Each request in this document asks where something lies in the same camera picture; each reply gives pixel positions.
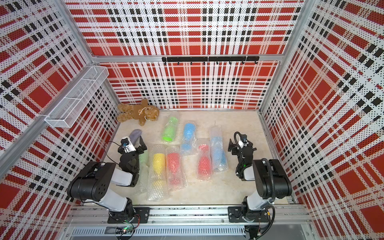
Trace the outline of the red wine glass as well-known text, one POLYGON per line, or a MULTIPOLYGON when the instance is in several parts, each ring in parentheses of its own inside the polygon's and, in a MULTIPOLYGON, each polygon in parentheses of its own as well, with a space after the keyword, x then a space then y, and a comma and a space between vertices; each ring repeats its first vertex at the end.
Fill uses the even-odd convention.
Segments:
POLYGON ((188 186, 182 166, 179 146, 169 146, 166 149, 167 183, 169 191, 177 191, 188 186))

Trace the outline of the blue wine glass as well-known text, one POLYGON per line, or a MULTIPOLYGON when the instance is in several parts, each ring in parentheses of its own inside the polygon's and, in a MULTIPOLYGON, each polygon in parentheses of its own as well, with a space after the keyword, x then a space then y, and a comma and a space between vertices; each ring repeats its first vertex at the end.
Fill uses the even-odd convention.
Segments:
POLYGON ((182 156, 190 156, 196 153, 196 124, 192 121, 186 122, 180 146, 182 156))

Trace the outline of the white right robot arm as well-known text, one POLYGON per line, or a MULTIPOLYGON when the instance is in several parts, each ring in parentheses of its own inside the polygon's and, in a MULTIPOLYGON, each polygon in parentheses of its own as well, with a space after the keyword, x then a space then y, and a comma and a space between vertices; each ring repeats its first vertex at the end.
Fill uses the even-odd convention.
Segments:
POLYGON ((292 194, 292 185, 279 160, 254 159, 256 149, 248 140, 229 142, 228 151, 237 156, 236 176, 242 181, 255 182, 256 190, 246 196, 239 207, 229 207, 231 223, 267 223, 271 220, 268 207, 275 200, 292 194))

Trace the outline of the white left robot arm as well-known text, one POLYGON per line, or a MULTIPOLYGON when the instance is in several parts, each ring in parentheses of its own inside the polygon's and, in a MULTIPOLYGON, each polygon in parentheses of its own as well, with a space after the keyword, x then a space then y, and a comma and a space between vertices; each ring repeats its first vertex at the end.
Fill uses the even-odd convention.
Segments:
POLYGON ((140 214, 134 209, 133 202, 110 188, 110 184, 133 188, 139 180, 139 155, 147 150, 141 144, 135 151, 123 153, 120 168, 115 163, 89 162, 71 181, 67 188, 69 197, 82 203, 95 203, 109 211, 108 223, 132 223, 141 221, 140 214))

